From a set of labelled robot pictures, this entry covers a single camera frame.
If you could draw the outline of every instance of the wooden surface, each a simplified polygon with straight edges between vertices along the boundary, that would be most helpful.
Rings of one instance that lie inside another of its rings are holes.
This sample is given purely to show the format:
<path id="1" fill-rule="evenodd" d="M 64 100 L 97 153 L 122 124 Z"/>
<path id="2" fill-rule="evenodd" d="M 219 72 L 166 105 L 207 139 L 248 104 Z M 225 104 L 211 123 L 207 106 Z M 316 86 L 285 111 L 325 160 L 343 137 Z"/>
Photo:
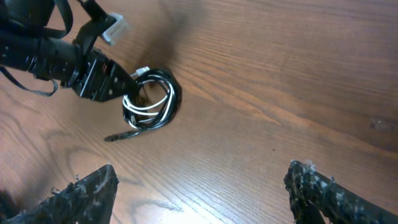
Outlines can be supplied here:
<path id="1" fill-rule="evenodd" d="M 168 65 L 183 86 L 168 126 L 129 130 L 121 100 L 44 98 L 0 78 L 0 184 L 23 207 L 106 163 L 112 223 L 292 223 L 291 159 L 398 213 L 395 0 L 98 0 L 132 29 L 103 52 L 132 72 Z M 75 2 L 72 41 L 88 16 Z M 61 28 L 56 11 L 50 23 Z M 11 70 L 32 88 L 50 89 Z"/>

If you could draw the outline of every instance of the cable bundle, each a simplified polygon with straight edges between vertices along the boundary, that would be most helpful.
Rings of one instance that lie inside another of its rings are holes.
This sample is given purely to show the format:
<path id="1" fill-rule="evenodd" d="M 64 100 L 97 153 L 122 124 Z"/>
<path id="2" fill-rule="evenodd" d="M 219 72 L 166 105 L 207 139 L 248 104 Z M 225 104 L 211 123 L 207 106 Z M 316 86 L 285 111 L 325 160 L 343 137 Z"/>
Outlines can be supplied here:
<path id="1" fill-rule="evenodd" d="M 165 126 L 173 120 L 177 113 L 182 99 L 182 89 L 178 81 L 170 71 L 158 68 L 151 69 L 145 67 L 137 70 L 132 76 L 138 76 L 135 81 L 139 89 L 144 88 L 147 83 L 157 83 L 165 91 L 165 96 L 157 103 L 144 106 L 140 102 L 139 94 L 124 95 L 123 97 L 123 116 L 124 120 L 133 127 L 134 131 L 108 136 L 105 141 L 117 141 L 131 138 L 147 130 L 157 129 Z M 148 112 L 160 106 L 158 112 Z"/>

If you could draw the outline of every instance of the black strap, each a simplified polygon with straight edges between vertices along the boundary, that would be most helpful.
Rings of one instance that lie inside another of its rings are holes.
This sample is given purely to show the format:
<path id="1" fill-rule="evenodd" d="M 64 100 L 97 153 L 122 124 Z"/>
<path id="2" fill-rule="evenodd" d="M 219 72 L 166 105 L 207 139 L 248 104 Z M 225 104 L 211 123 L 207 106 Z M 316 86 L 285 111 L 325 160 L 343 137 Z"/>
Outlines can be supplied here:
<path id="1" fill-rule="evenodd" d="M 8 78 L 8 80 L 10 80 L 14 85 L 18 86 L 19 88 L 21 88 L 23 90 L 29 91 L 31 93 L 35 93 L 35 94 L 40 95 L 40 96 L 52 96 L 58 90 L 58 84 L 53 79 L 51 79 L 51 81 L 52 81 L 52 84 L 54 85 L 54 89 L 53 89 L 53 91 L 51 93 L 47 93 L 47 92 L 39 91 L 39 90 L 30 90 L 30 89 L 24 87 L 4 67 L 0 67 L 0 72 L 2 72 Z"/>
<path id="2" fill-rule="evenodd" d="M 43 35 L 45 37 L 61 39 L 62 37 L 65 37 L 72 29 L 73 14 L 68 0 L 54 0 L 54 2 L 57 5 L 58 10 L 60 11 L 60 14 L 62 16 L 63 24 L 65 25 L 65 30 L 44 28 Z"/>

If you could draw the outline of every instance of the wooden table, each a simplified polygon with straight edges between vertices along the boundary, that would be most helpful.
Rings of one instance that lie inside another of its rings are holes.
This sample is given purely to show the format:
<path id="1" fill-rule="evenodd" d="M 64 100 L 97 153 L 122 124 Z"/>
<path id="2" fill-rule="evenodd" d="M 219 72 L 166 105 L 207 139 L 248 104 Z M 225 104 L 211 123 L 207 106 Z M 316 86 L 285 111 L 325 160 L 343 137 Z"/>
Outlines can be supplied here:
<path id="1" fill-rule="evenodd" d="M 96 46 L 129 72 L 169 66 L 182 108 L 162 129 L 107 143 L 130 129 L 120 99 L 44 98 L 1 76 L 0 184 L 19 205 L 110 163 L 120 180 L 112 223 L 292 223 L 284 175 L 292 159 L 311 159 L 398 213 L 398 133 L 383 126 L 398 119 L 397 1 L 98 2 L 132 29 Z M 70 4 L 66 41 L 88 21 Z M 57 10 L 50 26 L 62 27 Z"/>

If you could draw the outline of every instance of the robotic hand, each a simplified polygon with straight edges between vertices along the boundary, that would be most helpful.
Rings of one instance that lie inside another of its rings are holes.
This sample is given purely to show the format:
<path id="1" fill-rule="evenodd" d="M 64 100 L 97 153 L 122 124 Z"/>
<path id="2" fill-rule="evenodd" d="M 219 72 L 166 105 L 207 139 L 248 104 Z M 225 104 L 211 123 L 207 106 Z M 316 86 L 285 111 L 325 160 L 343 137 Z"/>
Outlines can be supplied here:
<path id="1" fill-rule="evenodd" d="M 72 88 L 82 98 L 104 102 L 124 95 L 124 119 L 136 131 L 109 136 L 105 141 L 131 138 L 148 129 L 170 122 L 181 102 L 181 86 L 168 70 L 152 69 L 133 79 L 115 61 L 93 48 L 99 36 L 113 45 L 127 29 L 123 17 L 108 15 L 95 0 L 78 0 L 91 17 L 81 27 L 72 44 L 60 40 L 72 28 L 73 15 L 67 0 L 0 0 L 0 72 L 23 90 L 5 67 L 33 73 L 35 78 L 54 84 L 51 93 L 28 90 L 51 96 L 60 80 L 64 88 Z M 57 5 L 65 30 L 49 29 L 52 11 Z M 139 91 L 145 83 L 156 82 L 165 91 L 163 100 L 145 107 L 139 102 Z M 148 110 L 160 106 L 160 111 Z"/>

